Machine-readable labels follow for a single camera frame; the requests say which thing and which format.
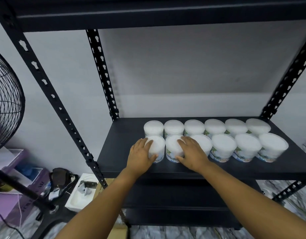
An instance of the fan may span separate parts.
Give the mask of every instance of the fan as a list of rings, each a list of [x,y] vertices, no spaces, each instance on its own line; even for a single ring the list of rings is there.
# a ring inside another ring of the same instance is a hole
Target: fan
[[[13,69],[0,55],[0,148],[17,131],[24,114],[25,98]]]

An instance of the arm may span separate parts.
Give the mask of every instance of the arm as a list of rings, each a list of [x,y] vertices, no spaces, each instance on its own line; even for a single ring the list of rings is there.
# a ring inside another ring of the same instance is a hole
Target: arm
[[[56,239],[106,239],[122,208],[123,201],[136,179],[145,173],[157,158],[148,158],[153,143],[147,138],[138,140],[130,150],[127,167],[91,203],[81,210],[60,231]]]
[[[228,208],[249,233],[259,239],[306,238],[306,222],[278,203],[234,178],[208,160],[190,137],[178,140],[185,158],[176,157],[187,168],[200,173],[219,193]]]

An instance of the white lid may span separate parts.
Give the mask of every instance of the white lid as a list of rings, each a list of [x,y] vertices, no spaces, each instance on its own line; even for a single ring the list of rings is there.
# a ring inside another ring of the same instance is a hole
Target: white lid
[[[184,127],[188,134],[202,134],[205,131],[205,125],[199,120],[188,120],[184,123]]]
[[[219,134],[226,131],[225,124],[217,119],[208,119],[205,121],[205,129],[211,134]]]
[[[183,149],[181,148],[181,146],[178,144],[177,140],[181,139],[182,136],[180,135],[171,135],[168,136],[165,140],[165,144],[167,149],[172,152],[172,153],[182,153]]]
[[[248,131],[246,123],[237,119],[228,119],[225,122],[226,129],[234,133],[245,133]]]
[[[204,134],[195,134],[192,135],[191,138],[198,142],[204,152],[209,152],[213,146],[211,139]]]
[[[169,120],[165,122],[164,129],[169,134],[183,134],[184,124],[178,120]]]
[[[164,130],[164,125],[160,121],[148,121],[144,124],[144,131],[149,135],[159,135]]]
[[[161,137],[161,136],[148,136],[147,138],[148,138],[148,140],[146,141],[145,145],[151,140],[154,141],[152,143],[151,147],[150,147],[150,150],[148,151],[149,153],[157,154],[165,148],[165,140],[164,140],[163,137]]]
[[[259,141],[261,142],[264,148],[284,151],[289,145],[282,137],[272,134],[272,133],[263,133],[259,135]]]
[[[237,146],[242,150],[259,151],[262,148],[258,138],[248,133],[237,134],[235,141]]]
[[[234,151],[237,147],[235,139],[227,134],[216,134],[212,136],[212,142],[217,150]]]
[[[246,121],[246,125],[251,132],[255,132],[258,134],[267,133],[271,130],[271,127],[269,124],[267,124],[266,122],[262,120],[255,119],[255,118],[248,119]]]

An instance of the fan pole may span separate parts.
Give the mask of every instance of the fan pole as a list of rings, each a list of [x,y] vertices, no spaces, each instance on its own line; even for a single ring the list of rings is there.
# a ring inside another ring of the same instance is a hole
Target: fan pole
[[[19,191],[23,195],[29,197],[33,200],[33,204],[37,206],[41,211],[53,211],[56,207],[50,201],[47,201],[37,195],[32,190],[28,189],[26,186],[20,184],[15,181],[12,177],[8,176],[4,172],[0,170],[0,180],[5,182],[6,184],[13,187],[15,190]]]

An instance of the white wall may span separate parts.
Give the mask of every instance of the white wall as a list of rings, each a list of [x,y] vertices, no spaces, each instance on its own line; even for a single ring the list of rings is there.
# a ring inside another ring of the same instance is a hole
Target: white wall
[[[111,29],[100,36],[122,117],[257,116],[304,41],[306,21]],[[26,37],[97,158],[112,121],[85,31]],[[1,26],[0,53],[26,96],[9,145],[29,149],[49,169],[89,172]],[[306,71],[272,121],[298,144],[306,140]]]

